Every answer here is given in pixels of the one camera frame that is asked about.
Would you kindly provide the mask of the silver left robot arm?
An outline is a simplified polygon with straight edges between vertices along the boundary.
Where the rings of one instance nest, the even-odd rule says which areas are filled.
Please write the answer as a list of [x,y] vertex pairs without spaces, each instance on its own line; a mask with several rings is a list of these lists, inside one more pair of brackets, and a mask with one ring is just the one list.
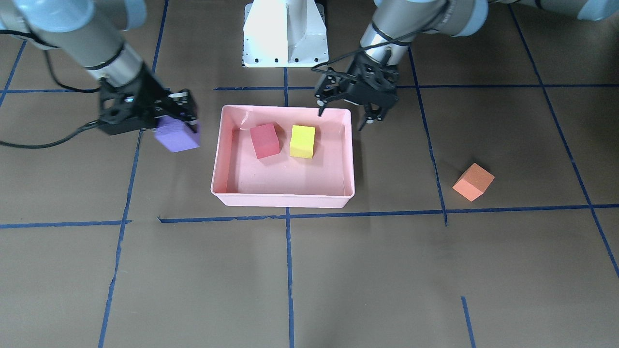
[[338,58],[312,67],[321,79],[314,94],[322,116],[328,104],[346,101],[364,109],[365,123],[383,121],[398,101],[398,64],[420,34],[468,37],[488,17],[490,0],[377,0],[376,11],[346,71],[333,68]]

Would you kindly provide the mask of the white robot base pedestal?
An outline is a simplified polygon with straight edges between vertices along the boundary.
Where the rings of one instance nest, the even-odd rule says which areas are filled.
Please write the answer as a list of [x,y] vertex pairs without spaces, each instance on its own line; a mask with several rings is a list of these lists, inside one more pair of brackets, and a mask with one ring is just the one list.
[[325,5],[318,0],[254,0],[245,6],[242,64],[305,68],[329,61]]

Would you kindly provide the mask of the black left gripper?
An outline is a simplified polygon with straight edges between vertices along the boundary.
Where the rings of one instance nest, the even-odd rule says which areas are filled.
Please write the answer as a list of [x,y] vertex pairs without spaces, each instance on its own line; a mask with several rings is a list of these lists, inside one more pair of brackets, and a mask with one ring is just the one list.
[[397,82],[399,72],[396,65],[390,65],[392,52],[383,53],[381,59],[374,61],[363,51],[353,52],[353,61],[345,72],[338,72],[327,66],[328,62],[314,66],[314,71],[322,75],[314,94],[319,106],[318,117],[322,117],[328,103],[347,101],[364,109],[358,121],[358,131],[384,119],[397,101]]

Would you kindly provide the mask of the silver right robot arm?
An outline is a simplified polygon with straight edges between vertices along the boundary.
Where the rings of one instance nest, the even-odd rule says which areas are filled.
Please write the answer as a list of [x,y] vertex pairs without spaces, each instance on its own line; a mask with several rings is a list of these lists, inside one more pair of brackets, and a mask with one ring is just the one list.
[[143,0],[3,0],[1,29],[43,49],[61,49],[99,81],[99,119],[111,136],[156,129],[164,117],[198,132],[188,89],[168,92],[122,35],[147,19]]

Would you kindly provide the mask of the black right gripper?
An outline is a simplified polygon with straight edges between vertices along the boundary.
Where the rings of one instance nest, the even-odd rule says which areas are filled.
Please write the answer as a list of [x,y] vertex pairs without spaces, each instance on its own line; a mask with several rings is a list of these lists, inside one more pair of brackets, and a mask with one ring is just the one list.
[[148,66],[142,66],[137,77],[123,86],[115,87],[107,78],[100,79],[97,126],[102,132],[115,136],[155,129],[163,116],[181,120],[194,134],[199,133],[197,106],[191,91],[166,90]]

